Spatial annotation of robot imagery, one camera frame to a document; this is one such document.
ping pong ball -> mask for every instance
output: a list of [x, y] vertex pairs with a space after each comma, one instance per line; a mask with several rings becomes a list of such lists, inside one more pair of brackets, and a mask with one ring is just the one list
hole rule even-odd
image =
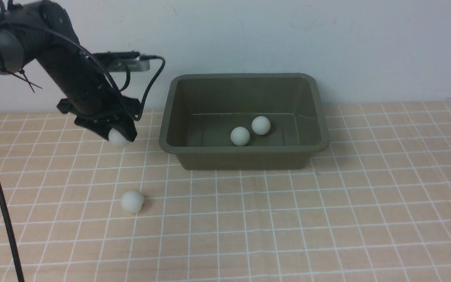
[[114, 128], [111, 128], [109, 131], [109, 142], [113, 144], [114, 146], [118, 148], [123, 148], [128, 144], [128, 140], [118, 131]]
[[258, 135], [265, 135], [271, 130], [271, 122], [265, 116], [257, 116], [252, 122], [252, 130]]
[[244, 146], [250, 140], [250, 132], [244, 127], [236, 127], [231, 132], [231, 141], [236, 146]]
[[144, 195], [139, 191], [128, 191], [121, 198], [121, 207], [129, 213], [137, 213], [144, 205]]

olive green bin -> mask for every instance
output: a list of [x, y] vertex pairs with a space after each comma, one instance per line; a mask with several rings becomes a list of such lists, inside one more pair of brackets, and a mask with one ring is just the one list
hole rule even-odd
[[[271, 130], [252, 131], [266, 116]], [[250, 132], [234, 146], [231, 131]], [[159, 144], [187, 170], [296, 170], [330, 142], [314, 78], [286, 74], [182, 75], [170, 85]]]

robotic arm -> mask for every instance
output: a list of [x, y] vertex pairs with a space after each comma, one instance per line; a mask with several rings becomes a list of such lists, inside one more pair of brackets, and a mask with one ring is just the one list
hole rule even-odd
[[[0, 0], [0, 7], [0, 74], [19, 72], [36, 59], [67, 97], [57, 105], [59, 111], [75, 114], [76, 125], [104, 139], [109, 140], [110, 133], [121, 134], [133, 142], [137, 135], [134, 120], [141, 118], [145, 98], [164, 59], [138, 52], [90, 54], [79, 45], [67, 12], [49, 0], [27, 5], [9, 0], [8, 10]], [[136, 57], [163, 61], [142, 102], [123, 96], [105, 66], [106, 62]]]

white grid line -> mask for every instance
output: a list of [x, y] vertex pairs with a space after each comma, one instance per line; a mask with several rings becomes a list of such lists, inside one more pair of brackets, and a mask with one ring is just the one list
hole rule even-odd
[[241, 204], [243, 207], [243, 225], [245, 225], [245, 241], [246, 241], [246, 248], [247, 248], [247, 262], [248, 262], [248, 276], [250, 277], [248, 280], [251, 282], [252, 281], [252, 268], [250, 267], [250, 248], [248, 246], [248, 228], [247, 228], [247, 213], [246, 213], [246, 209], [245, 209], [245, 191], [243, 188], [243, 177], [241, 175], [241, 171], [240, 171], [240, 187], [241, 187]]
[[[100, 151], [102, 151], [102, 148], [104, 147], [104, 144], [105, 144], [105, 142], [102, 142], [102, 145], [100, 145]], [[98, 155], [98, 157], [97, 157], [97, 162], [95, 163], [95, 167], [97, 168], [98, 167], [98, 164], [99, 164], [99, 161], [100, 161], [100, 155]], [[92, 182], [93, 182], [93, 179], [95, 179], [95, 174], [97, 173], [97, 171], [95, 171], [95, 172], [93, 172], [93, 175], [92, 175], [92, 180], [91, 180], [91, 182], [90, 182], [90, 187], [88, 188], [88, 194], [86, 195], [86, 201], [85, 201], [85, 203], [84, 203], [84, 205], [83, 205], [83, 212], [81, 213], [81, 220], [79, 221], [79, 225], [78, 225], [78, 230], [77, 230], [77, 232], [76, 232], [76, 239], [75, 239], [75, 241], [74, 241], [74, 243], [73, 243], [73, 246], [72, 246], [72, 250], [70, 251], [70, 257], [69, 257], [69, 262], [68, 262], [68, 264], [67, 264], [67, 268], [66, 268], [66, 274], [64, 275], [64, 282], [66, 282], [66, 280], [67, 280], [67, 275], [69, 274], [68, 273], [68, 270], [69, 270], [69, 267], [70, 267], [70, 262], [72, 261], [72, 258], [73, 258], [73, 256], [74, 256], [74, 251], [76, 250], [76, 243], [78, 242], [78, 237], [79, 237], [79, 233], [80, 233], [80, 231], [81, 231], [81, 226], [82, 226], [82, 223], [84, 222], [84, 217], [85, 217], [85, 212], [86, 212], [86, 206], [88, 205], [88, 198], [90, 198], [90, 193], [91, 193], [91, 191], [92, 191]]]
[[[147, 163], [147, 151], [149, 148], [149, 142], [147, 142], [146, 146], [145, 146], [145, 151], [146, 153], [144, 154], [144, 166]], [[120, 162], [120, 166], [123, 163], [123, 157], [121, 157], [121, 162]], [[166, 161], [166, 164], [168, 165], [170, 163], [170, 155], [168, 155], [168, 160]], [[140, 193], [143, 194], [144, 191], [144, 175], [145, 175], [145, 167], [142, 170], [142, 181], [140, 182]], [[131, 256], [132, 256], [132, 249], [133, 249], [133, 242], [135, 240], [135, 231], [137, 228], [137, 218], [139, 218], [139, 216], [136, 214], [135, 215], [135, 221], [133, 223], [133, 232], [132, 232], [132, 241], [130, 243], [130, 252], [128, 255], [128, 258], [130, 258], [130, 260], [128, 261], [128, 265], [126, 266], [126, 275], [125, 275], [125, 282], [128, 282], [128, 277], [129, 277], [129, 272], [130, 272], [130, 262], [131, 262]]]
[[[269, 191], [269, 183], [267, 181], [267, 175], [265, 174], [265, 171], [263, 171], [263, 180], [265, 181], [265, 190]], [[269, 193], [267, 193], [267, 202], [269, 204], [269, 217], [271, 218], [272, 237], [274, 239], [274, 250], [276, 251], [276, 261], [278, 263], [278, 274], [281, 277], [280, 255], [278, 252], [278, 241], [276, 239], [276, 230], [278, 230], [278, 229], [274, 227], [274, 220], [272, 219], [272, 203], [271, 203], [271, 197], [269, 197]]]
[[[83, 131], [83, 133], [81, 134], [81, 139], [83, 139], [84, 136], [85, 136], [85, 131]], [[74, 157], [72, 166], [74, 166], [75, 162], [76, 162], [76, 157]], [[70, 173], [69, 173], [69, 175], [67, 176], [67, 181], [66, 181], [66, 183], [69, 182], [70, 175], [72, 175], [72, 171], [73, 171], [73, 170], [70, 170]], [[39, 269], [40, 269], [40, 267], [41, 267], [41, 264], [43, 264], [43, 259], [45, 258], [46, 250], [47, 250], [47, 248], [48, 248], [48, 243], [50, 242], [50, 239], [51, 239], [51, 237], [52, 237], [53, 228], [55, 227], [55, 223], [57, 222], [57, 217], [58, 217], [58, 215], [59, 215], [59, 208], [60, 208], [60, 206], [61, 206], [61, 203], [62, 203], [63, 200], [64, 200], [65, 194], [66, 194], [66, 189], [63, 189], [62, 195], [61, 195], [61, 197], [60, 197], [60, 203], [57, 205], [57, 213], [55, 214], [55, 217], [54, 217], [54, 219], [53, 219], [53, 223], [52, 223], [52, 226], [51, 226], [51, 228], [50, 228], [50, 233], [48, 234], [47, 243], [45, 244], [45, 248], [44, 248], [44, 250], [43, 250], [43, 255], [41, 255], [41, 259], [40, 259], [40, 262], [39, 262], [39, 265], [40, 265], [40, 266], [38, 266], [38, 269], [36, 270], [36, 272], [39, 271]]]
[[[330, 223], [330, 219], [328, 218], [328, 213], [326, 212], [325, 201], [324, 201], [324, 199], [323, 199], [323, 195], [322, 195], [322, 193], [321, 193], [321, 188], [320, 188], [320, 185], [319, 185], [319, 180], [318, 180], [317, 177], [316, 177], [316, 185], [317, 185], [317, 187], [318, 187], [318, 190], [317, 190], [317, 191], [318, 191], [318, 194], [319, 194], [319, 196], [320, 196], [321, 205], [323, 206], [323, 211], [324, 211], [324, 213], [325, 213], [326, 223], [327, 223], [328, 226], [332, 226], [331, 223]], [[335, 236], [333, 236], [333, 231], [332, 231], [332, 229], [329, 228], [329, 230], [330, 230], [330, 236], [331, 236], [332, 242], [333, 242], [333, 248], [332, 248], [332, 250], [335, 252], [335, 255], [337, 256], [337, 260], [338, 260], [338, 262], [339, 262], [339, 267], [340, 267], [340, 273], [342, 274], [342, 280], [343, 280], [344, 282], [346, 282], [346, 277], [345, 277], [345, 275], [344, 275], [344, 268], [342, 267], [342, 261], [340, 260], [340, 255], [339, 255], [339, 252], [338, 252], [338, 250], [337, 250], [337, 244], [336, 244], [336, 242], [335, 242]]]

black wire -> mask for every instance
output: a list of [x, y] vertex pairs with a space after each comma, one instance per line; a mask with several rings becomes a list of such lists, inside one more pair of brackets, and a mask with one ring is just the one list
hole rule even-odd
[[142, 96], [142, 101], [140, 102], [140, 113], [139, 116], [142, 117], [142, 111], [144, 109], [144, 105], [145, 105], [145, 99], [147, 99], [147, 95], [149, 94], [149, 90], [151, 89], [152, 85], [154, 84], [154, 82], [156, 81], [156, 79], [158, 78], [158, 76], [161, 74], [161, 72], [164, 69], [164, 66], [166, 65], [166, 61], [163, 57], [161, 56], [147, 56], [149, 60], [152, 59], [159, 59], [161, 60], [161, 66], [159, 67], [159, 69], [156, 71], [156, 73], [154, 74], [154, 76], [152, 77], [151, 81], [149, 82], [149, 84], [147, 84], [147, 87], [145, 88], [145, 92], [144, 95]]
[[3, 0], [0, 0], [0, 10], [1, 12], [6, 11], [5, 3], [3, 2]]
[[114, 94], [117, 96], [119, 102], [121, 103], [121, 105], [123, 106], [126, 114], [128, 116], [130, 116], [130, 118], [132, 120], [135, 121], [139, 121], [142, 118], [142, 113], [144, 110], [144, 104], [145, 104], [145, 99], [147, 98], [147, 94], [149, 93], [150, 88], [152, 87], [152, 85], [154, 84], [154, 82], [156, 81], [156, 78], [158, 78], [158, 76], [160, 75], [160, 73], [163, 71], [163, 68], [165, 66], [165, 59], [163, 57], [160, 56], [141, 56], [143, 57], [145, 60], [152, 60], [152, 59], [160, 59], [162, 61], [161, 67], [158, 69], [158, 71], [156, 72], [156, 74], [154, 75], [154, 77], [152, 77], [151, 81], [149, 82], [149, 84], [147, 85], [142, 101], [140, 102], [140, 109], [138, 111], [137, 114], [131, 114], [129, 107], [126, 105], [125, 100], [123, 98], [123, 94], [121, 94], [120, 89], [118, 88], [118, 85], [116, 84], [116, 82], [114, 82], [114, 79], [112, 78], [111, 74], [109, 73], [109, 71], [106, 69], [106, 67], [95, 57], [95, 55], [93, 55], [92, 53], [90, 53], [88, 50], [86, 50], [86, 48], [84, 48], [83, 46], [79, 45], [78, 43], [72, 41], [71, 39], [63, 36], [62, 34], [54, 31], [54, 30], [50, 30], [50, 29], [45, 29], [43, 27], [32, 27], [30, 25], [25, 25], [23, 23], [11, 23], [11, 26], [13, 27], [22, 27], [22, 28], [26, 28], [26, 29], [31, 29], [31, 30], [38, 30], [38, 31], [42, 31], [42, 32], [46, 32], [49, 34], [53, 34], [55, 36], [58, 36], [64, 40], [66, 40], [67, 42], [73, 44], [74, 46], [76, 46], [77, 48], [79, 48], [83, 53], [85, 53], [88, 57], [90, 57], [95, 64], [97, 64], [100, 69], [102, 70], [102, 72], [104, 73], [104, 75], [107, 77], [107, 80], [109, 81], [109, 83], [111, 84], [111, 87], [114, 90]]
[[5, 227], [7, 230], [9, 246], [11, 248], [11, 255], [13, 257], [13, 262], [15, 265], [16, 278], [17, 278], [18, 282], [25, 282], [25, 280], [23, 278], [22, 263], [20, 262], [20, 257], [18, 255], [18, 248], [16, 245], [15, 234], [13, 232], [13, 227], [11, 226], [11, 219], [10, 219], [9, 212], [8, 212], [8, 206], [7, 206], [7, 203], [5, 200], [5, 194], [3, 193], [3, 189], [1, 186], [1, 181], [0, 181], [0, 207], [1, 207], [1, 213], [3, 216], [3, 220], [5, 221]]

